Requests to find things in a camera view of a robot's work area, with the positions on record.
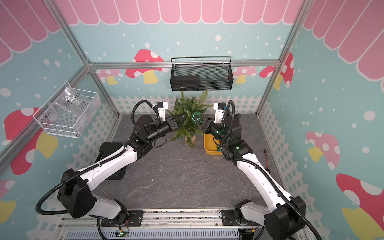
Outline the green glitter ball ornament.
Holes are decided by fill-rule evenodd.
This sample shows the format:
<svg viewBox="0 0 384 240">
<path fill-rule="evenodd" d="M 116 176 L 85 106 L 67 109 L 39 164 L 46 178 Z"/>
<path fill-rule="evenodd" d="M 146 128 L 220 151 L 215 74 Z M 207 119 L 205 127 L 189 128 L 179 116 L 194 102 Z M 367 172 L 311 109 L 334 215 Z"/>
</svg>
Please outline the green glitter ball ornament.
<svg viewBox="0 0 384 240">
<path fill-rule="evenodd" d="M 192 122 L 196 125 L 199 125 L 204 120 L 203 114 L 200 112 L 194 112 L 192 113 Z"/>
</svg>

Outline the small green christmas tree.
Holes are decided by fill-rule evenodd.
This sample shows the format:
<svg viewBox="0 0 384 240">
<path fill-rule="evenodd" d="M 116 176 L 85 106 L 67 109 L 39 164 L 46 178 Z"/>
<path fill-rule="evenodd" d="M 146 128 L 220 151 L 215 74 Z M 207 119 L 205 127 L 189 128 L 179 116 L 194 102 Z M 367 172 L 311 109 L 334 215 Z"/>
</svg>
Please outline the small green christmas tree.
<svg viewBox="0 0 384 240">
<path fill-rule="evenodd" d="M 185 140 L 185 144 L 194 148 L 196 145 L 196 136 L 202 135 L 203 132 L 199 130 L 198 126 L 193 123 L 193 114 L 199 112 L 205 113 L 206 110 L 213 105 L 206 103 L 209 89 L 206 88 L 200 97 L 186 97 L 184 91 L 181 91 L 181 96 L 176 98 L 175 105 L 172 111 L 168 110 L 171 115 L 186 115 L 185 121 L 176 130 L 176 133 L 171 137 L 171 141 Z"/>
</svg>

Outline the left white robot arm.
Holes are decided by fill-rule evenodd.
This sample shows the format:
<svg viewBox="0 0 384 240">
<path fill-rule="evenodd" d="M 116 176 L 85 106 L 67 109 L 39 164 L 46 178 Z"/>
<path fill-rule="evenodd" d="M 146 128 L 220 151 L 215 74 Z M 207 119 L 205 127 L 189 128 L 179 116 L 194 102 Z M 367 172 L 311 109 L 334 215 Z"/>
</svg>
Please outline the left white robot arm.
<svg viewBox="0 0 384 240">
<path fill-rule="evenodd" d="M 93 190 L 104 180 L 120 169 L 143 158 L 153 147 L 157 139 L 177 130 L 188 118 L 187 114 L 160 115 L 158 106 L 150 106 L 156 118 L 144 115 L 135 120 L 131 114 L 133 131 L 126 142 L 118 145 L 115 152 L 79 171 L 72 169 L 63 174 L 61 182 L 49 190 L 36 204 L 39 215 L 70 214 L 74 219 L 90 216 L 98 219 L 109 219 L 116 225 L 122 225 L 130 219 L 127 208 L 118 200 L 108 200 L 94 195 Z M 65 207 L 61 211 L 42 209 L 45 200 L 57 192 L 57 198 Z"/>
</svg>

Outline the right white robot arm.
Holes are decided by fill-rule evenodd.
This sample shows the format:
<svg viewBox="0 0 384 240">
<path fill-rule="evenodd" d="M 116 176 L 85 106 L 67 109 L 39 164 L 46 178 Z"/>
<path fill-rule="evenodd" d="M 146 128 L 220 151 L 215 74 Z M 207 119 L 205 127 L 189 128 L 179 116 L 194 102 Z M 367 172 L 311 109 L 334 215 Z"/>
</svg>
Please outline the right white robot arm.
<svg viewBox="0 0 384 240">
<path fill-rule="evenodd" d="M 264 227 L 274 240 L 291 239 L 293 234 L 308 227 L 317 240 L 319 232 L 306 218 L 306 204 L 301 197 L 293 197 L 283 189 L 262 166 L 254 151 L 242 138 L 240 114 L 235 112 L 232 100 L 219 103 L 215 118 L 204 118 L 194 112 L 192 122 L 204 134 L 212 135 L 220 141 L 224 159 L 234 163 L 253 183 L 266 202 L 266 207 L 252 201 L 242 201 L 235 207 L 237 220 L 254 222 Z"/>
</svg>

